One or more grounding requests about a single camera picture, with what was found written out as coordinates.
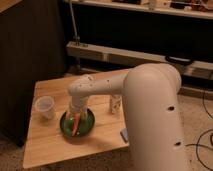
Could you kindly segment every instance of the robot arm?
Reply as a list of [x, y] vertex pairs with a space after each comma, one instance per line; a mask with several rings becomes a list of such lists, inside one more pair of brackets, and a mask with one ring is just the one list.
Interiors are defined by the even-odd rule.
[[144, 64], [128, 74], [74, 83], [71, 106], [93, 94], [121, 94], [130, 151], [137, 171], [189, 171], [177, 92], [181, 78], [168, 64]]

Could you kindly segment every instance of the white cup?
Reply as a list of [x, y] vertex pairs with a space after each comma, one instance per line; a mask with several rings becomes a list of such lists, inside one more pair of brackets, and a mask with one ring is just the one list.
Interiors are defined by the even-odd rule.
[[51, 96], [38, 98], [35, 102], [35, 110], [46, 119], [53, 119], [55, 117], [54, 99]]

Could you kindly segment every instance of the black cable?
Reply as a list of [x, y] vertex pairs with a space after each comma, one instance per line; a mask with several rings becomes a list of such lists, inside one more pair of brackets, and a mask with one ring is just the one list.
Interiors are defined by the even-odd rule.
[[[207, 84], [206, 84], [206, 87], [204, 88], [203, 97], [202, 97], [202, 102], [203, 102], [203, 107], [204, 107], [206, 113], [209, 115], [210, 118], [213, 119], [213, 115], [208, 111], [208, 109], [207, 109], [207, 107], [206, 107], [206, 104], [205, 104], [206, 90], [208, 89], [208, 82], [209, 82], [209, 80], [211, 80], [212, 74], [213, 74], [213, 70], [210, 72], [209, 77], [208, 77], [208, 81], [207, 81]], [[209, 129], [209, 130], [203, 132], [203, 133], [199, 136], [198, 141], [197, 141], [196, 144], [187, 144], [186, 147], [195, 146], [195, 147], [196, 147], [196, 156], [197, 156], [198, 161], [203, 165], [203, 167], [205, 167], [206, 169], [208, 169], [208, 170], [210, 170], [210, 171], [213, 171], [212, 168], [210, 168], [209, 166], [207, 166], [207, 165], [201, 160], [201, 158], [200, 158], [200, 156], [199, 156], [199, 153], [198, 153], [199, 147], [203, 147], [203, 148], [206, 148], [206, 149], [209, 149], [209, 150], [212, 150], [212, 151], [213, 151], [213, 133], [211, 133], [211, 135], [210, 135], [210, 143], [211, 143], [212, 148], [209, 147], [209, 146], [200, 144], [200, 140], [202, 139], [202, 137], [203, 137], [204, 135], [208, 134], [209, 132], [213, 132], [213, 129]]]
[[213, 133], [210, 135], [210, 143], [211, 143], [211, 145], [213, 147]]
[[199, 156], [199, 153], [198, 153], [198, 147], [199, 147], [199, 143], [200, 143], [201, 138], [202, 138], [204, 135], [206, 135], [206, 134], [208, 134], [209, 132], [212, 132], [212, 131], [213, 131], [213, 129], [209, 129], [209, 130], [203, 132], [203, 133], [200, 135], [200, 137], [198, 138], [197, 145], [196, 145], [196, 156], [197, 156], [198, 161], [203, 165], [203, 167], [205, 167], [206, 169], [208, 169], [208, 170], [210, 170], [210, 171], [213, 171], [213, 169], [210, 168], [210, 167], [208, 167], [208, 166], [201, 160], [201, 158], [200, 158], [200, 156]]
[[212, 150], [213, 151], [213, 148], [207, 146], [207, 145], [203, 145], [203, 144], [187, 144], [186, 147], [196, 147], [196, 146], [199, 146], [199, 147], [203, 147], [203, 148], [206, 148], [208, 150]]

